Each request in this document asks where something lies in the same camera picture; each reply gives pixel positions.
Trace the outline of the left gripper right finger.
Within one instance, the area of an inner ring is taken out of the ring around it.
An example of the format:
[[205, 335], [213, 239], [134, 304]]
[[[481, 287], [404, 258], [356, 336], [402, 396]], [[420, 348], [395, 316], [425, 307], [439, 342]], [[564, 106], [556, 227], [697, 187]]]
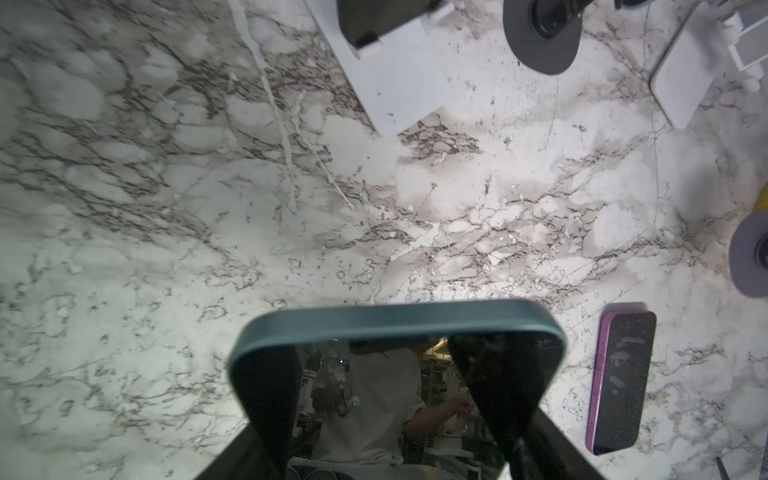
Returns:
[[603, 477], [540, 408], [565, 355], [562, 335], [462, 334], [447, 346], [513, 479]]

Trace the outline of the purple round phone stand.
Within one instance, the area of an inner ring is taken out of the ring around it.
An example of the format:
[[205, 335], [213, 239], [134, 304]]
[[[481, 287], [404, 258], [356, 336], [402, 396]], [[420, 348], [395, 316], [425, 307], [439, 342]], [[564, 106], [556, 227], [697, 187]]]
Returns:
[[747, 216], [729, 247], [729, 269], [737, 290], [750, 298], [767, 296], [767, 212]]

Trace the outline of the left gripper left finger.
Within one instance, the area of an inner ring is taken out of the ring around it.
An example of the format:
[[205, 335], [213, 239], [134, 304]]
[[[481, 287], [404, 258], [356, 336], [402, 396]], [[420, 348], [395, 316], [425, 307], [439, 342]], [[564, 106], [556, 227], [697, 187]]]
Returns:
[[198, 477], [284, 479], [302, 379], [296, 349], [278, 346], [238, 354], [229, 374], [247, 425]]

